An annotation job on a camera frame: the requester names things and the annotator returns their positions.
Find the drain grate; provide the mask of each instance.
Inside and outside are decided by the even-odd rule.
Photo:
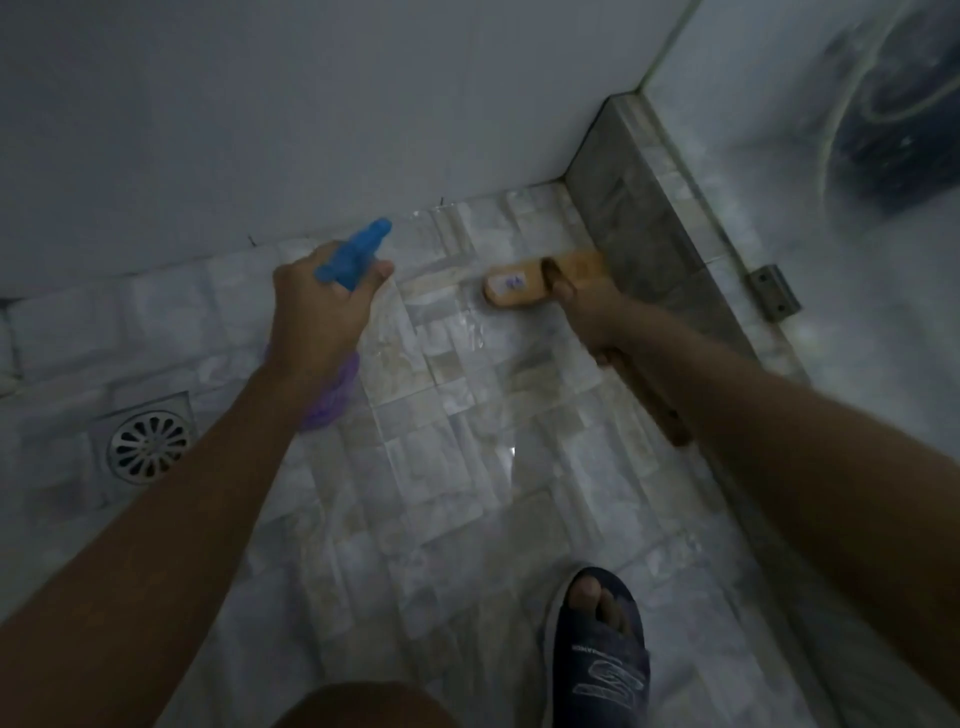
[[[114,475],[148,485],[173,467],[192,445],[192,429],[167,410],[140,412],[110,435],[107,463]]]

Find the wall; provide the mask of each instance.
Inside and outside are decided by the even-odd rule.
[[[6,3],[0,298],[558,177],[683,6]]]

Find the toe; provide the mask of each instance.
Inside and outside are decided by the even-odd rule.
[[[630,634],[630,623],[624,617],[623,610],[616,603],[613,594],[606,589],[600,593],[600,619],[617,632],[622,632],[625,635]]]
[[[570,609],[592,618],[600,603],[600,593],[599,581],[592,576],[581,576],[570,585],[566,593],[566,604]]]

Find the forearm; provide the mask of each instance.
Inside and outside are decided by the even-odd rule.
[[[256,373],[160,482],[0,627],[11,725],[155,720],[202,643],[301,416]]]
[[[960,678],[960,467],[631,304],[623,348],[791,543],[949,695]]]

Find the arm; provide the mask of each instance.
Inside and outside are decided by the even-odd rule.
[[[555,293],[588,349],[630,356],[783,535],[960,707],[960,467],[608,281]]]
[[[267,362],[166,477],[0,626],[12,726],[152,724],[227,595],[304,409],[353,351],[377,263],[353,294],[313,278],[330,248],[274,279]]]

